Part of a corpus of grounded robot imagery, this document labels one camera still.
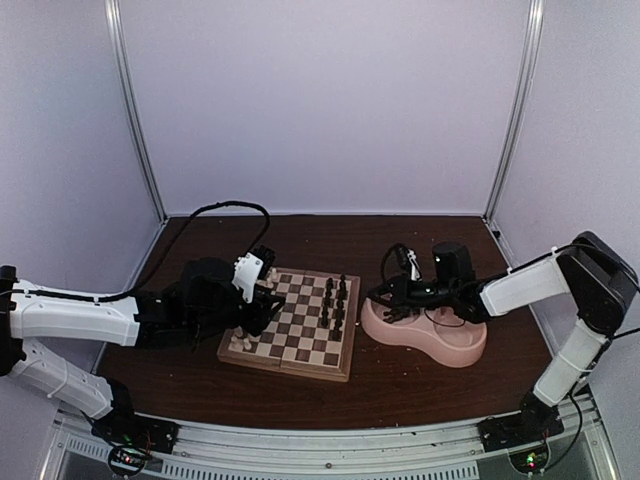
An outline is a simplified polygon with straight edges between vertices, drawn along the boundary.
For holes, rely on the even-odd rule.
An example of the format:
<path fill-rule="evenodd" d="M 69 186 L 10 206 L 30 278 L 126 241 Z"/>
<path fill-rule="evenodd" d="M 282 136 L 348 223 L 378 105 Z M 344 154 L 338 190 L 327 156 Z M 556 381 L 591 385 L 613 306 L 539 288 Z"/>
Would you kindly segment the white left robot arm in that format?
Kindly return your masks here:
<path fill-rule="evenodd" d="M 257 336 L 284 299 L 264 286 L 275 259 L 260 246 L 235 263 L 205 257 L 184 265 L 159 292 L 132 289 L 113 296 L 47 289 L 1 268 L 1 373 L 102 423 L 123 444 L 144 433 L 128 388 L 73 364 L 47 340 L 99 342 L 135 349 L 196 346 L 228 329 Z"/>

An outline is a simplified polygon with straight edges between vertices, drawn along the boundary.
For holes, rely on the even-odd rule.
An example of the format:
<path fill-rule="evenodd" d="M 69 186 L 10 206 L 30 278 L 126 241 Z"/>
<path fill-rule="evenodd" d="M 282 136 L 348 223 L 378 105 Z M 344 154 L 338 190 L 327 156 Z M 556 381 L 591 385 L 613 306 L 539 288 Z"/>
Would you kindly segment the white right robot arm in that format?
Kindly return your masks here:
<path fill-rule="evenodd" d="M 574 323 L 551 363 L 513 419 L 519 440 L 535 440 L 551 424 L 549 409 L 588 375 L 614 340 L 639 292 L 635 271 L 591 231 L 514 269 L 479 278 L 468 248 L 456 242 L 432 248 L 435 277 L 422 277 L 413 250 L 393 247 L 401 274 L 382 277 L 363 304 L 365 332 L 387 345 L 422 351 L 454 368 L 477 362 L 488 323 L 522 308 L 563 303 Z"/>

